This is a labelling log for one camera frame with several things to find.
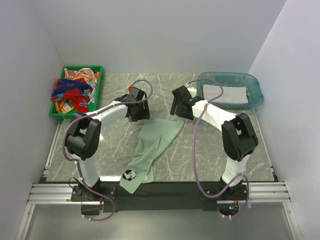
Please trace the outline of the green panda towel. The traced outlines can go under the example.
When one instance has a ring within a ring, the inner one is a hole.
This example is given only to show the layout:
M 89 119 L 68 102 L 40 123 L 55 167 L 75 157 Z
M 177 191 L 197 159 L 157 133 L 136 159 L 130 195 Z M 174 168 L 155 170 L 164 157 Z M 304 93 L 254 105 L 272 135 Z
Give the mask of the green panda towel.
M 120 186 L 133 194 L 141 184 L 154 181 L 152 165 L 177 137 L 183 120 L 173 121 L 152 117 L 144 121 L 138 144 L 120 179 Z

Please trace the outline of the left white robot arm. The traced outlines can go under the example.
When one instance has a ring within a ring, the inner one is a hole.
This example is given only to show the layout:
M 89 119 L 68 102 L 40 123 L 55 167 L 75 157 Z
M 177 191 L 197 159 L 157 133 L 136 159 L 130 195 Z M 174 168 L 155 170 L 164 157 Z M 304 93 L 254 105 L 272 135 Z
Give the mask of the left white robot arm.
M 68 161 L 75 163 L 79 182 L 85 186 L 82 194 L 89 201 L 97 200 L 101 194 L 94 158 L 101 130 L 124 118 L 129 122 L 150 118 L 147 93 L 133 86 L 128 90 L 128 94 L 116 98 L 103 108 L 75 113 L 64 134 L 63 154 Z

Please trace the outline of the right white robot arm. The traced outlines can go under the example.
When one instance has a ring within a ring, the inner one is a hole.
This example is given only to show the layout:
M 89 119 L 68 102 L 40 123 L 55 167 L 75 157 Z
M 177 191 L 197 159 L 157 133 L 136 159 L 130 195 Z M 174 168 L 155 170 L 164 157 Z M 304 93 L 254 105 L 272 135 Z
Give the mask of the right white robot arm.
M 243 179 L 248 159 L 259 145 L 250 117 L 246 113 L 223 110 L 201 96 L 193 97 L 186 86 L 173 90 L 172 94 L 171 115 L 188 120 L 196 118 L 198 122 L 203 120 L 221 132 L 227 162 L 220 194 L 231 200 L 238 193 L 237 185 Z

